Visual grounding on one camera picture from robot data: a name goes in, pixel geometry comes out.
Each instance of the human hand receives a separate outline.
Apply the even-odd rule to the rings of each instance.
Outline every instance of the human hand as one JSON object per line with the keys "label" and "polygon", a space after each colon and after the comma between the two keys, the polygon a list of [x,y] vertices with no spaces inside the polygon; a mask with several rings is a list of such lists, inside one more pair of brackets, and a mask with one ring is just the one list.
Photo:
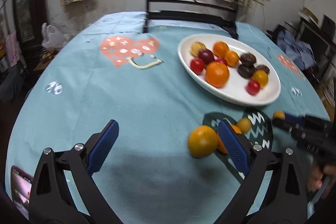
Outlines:
{"label": "human hand", "polygon": [[310,177],[308,179],[308,190],[315,192],[319,190],[322,186],[322,178],[323,175],[332,176],[332,180],[328,184],[321,198],[325,198],[330,192],[331,188],[335,184],[336,181],[336,165],[325,165],[323,171],[321,171],[320,167],[318,167],[317,162],[313,160],[311,169],[310,169]]}

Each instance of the dark purple tomato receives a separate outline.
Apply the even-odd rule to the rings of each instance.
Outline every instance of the dark purple tomato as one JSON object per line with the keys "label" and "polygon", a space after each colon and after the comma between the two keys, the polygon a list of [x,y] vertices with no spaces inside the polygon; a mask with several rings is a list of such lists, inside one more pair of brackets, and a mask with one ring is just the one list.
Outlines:
{"label": "dark purple tomato", "polygon": [[225,58],[218,57],[216,61],[227,66],[227,61]]}
{"label": "dark purple tomato", "polygon": [[192,59],[190,62],[190,68],[195,74],[200,75],[204,70],[203,60],[201,58]]}
{"label": "dark purple tomato", "polygon": [[210,64],[211,62],[215,61],[215,57],[211,50],[207,48],[203,48],[198,52],[198,57],[201,58],[205,65]]}
{"label": "dark purple tomato", "polygon": [[248,82],[247,86],[246,86],[246,91],[251,94],[251,95],[256,95],[260,90],[260,84],[255,81],[255,80],[251,80]]}

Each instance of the red cherry tomato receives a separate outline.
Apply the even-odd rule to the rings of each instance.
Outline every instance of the red cherry tomato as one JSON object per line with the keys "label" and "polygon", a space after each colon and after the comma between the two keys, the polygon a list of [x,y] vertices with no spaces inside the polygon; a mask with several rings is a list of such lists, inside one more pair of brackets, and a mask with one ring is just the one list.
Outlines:
{"label": "red cherry tomato", "polygon": [[246,86],[246,91],[251,95],[256,95],[260,90],[260,84],[255,81],[251,80]]}
{"label": "red cherry tomato", "polygon": [[201,58],[192,59],[190,62],[190,68],[195,74],[200,75],[204,70],[203,60]]}
{"label": "red cherry tomato", "polygon": [[225,58],[218,57],[216,61],[227,66],[227,61]]}

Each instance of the metal screw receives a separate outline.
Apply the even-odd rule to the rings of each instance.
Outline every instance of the metal screw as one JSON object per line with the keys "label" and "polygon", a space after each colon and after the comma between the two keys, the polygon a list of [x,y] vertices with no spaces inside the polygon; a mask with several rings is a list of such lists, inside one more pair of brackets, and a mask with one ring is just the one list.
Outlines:
{"label": "metal screw", "polygon": [[253,149],[255,150],[255,151],[260,151],[261,149],[263,149],[263,147],[260,145],[260,144],[255,144],[255,145],[253,145]]}
{"label": "metal screw", "polygon": [[292,155],[294,152],[293,152],[293,149],[291,149],[291,148],[287,148],[287,149],[286,149],[286,153],[287,153],[288,155]]}
{"label": "metal screw", "polygon": [[46,148],[43,150],[43,154],[48,155],[51,152],[51,148]]}
{"label": "metal screw", "polygon": [[76,151],[81,151],[84,148],[84,145],[82,143],[78,143],[75,145],[75,150]]}

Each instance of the tangerine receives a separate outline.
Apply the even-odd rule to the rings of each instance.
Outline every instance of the tangerine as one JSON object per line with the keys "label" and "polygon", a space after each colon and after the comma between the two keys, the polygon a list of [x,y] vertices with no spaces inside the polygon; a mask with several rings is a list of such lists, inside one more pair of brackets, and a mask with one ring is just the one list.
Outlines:
{"label": "tangerine", "polygon": [[214,55],[224,58],[226,52],[229,50],[229,46],[224,43],[223,41],[217,41],[214,45],[213,45],[213,53]]}
{"label": "tangerine", "polygon": [[231,127],[237,134],[242,134],[242,131],[239,129],[238,126],[232,124]]}
{"label": "tangerine", "polygon": [[[235,126],[234,124],[231,125],[232,129],[237,133],[237,134],[242,134],[241,130],[238,128],[238,126]],[[218,149],[224,153],[224,154],[227,154],[227,150],[221,140],[221,138],[219,137],[218,133],[217,133],[217,139],[218,139],[218,144],[217,144],[217,147]]]}
{"label": "tangerine", "polygon": [[208,126],[194,129],[188,139],[188,148],[191,155],[197,158],[209,156],[218,145],[216,132]]}
{"label": "tangerine", "polygon": [[230,67],[235,67],[239,62],[239,55],[234,51],[228,50],[225,54],[225,59]]}
{"label": "tangerine", "polygon": [[205,79],[216,88],[222,88],[229,79],[230,72],[226,65],[219,62],[211,62],[206,69]]}

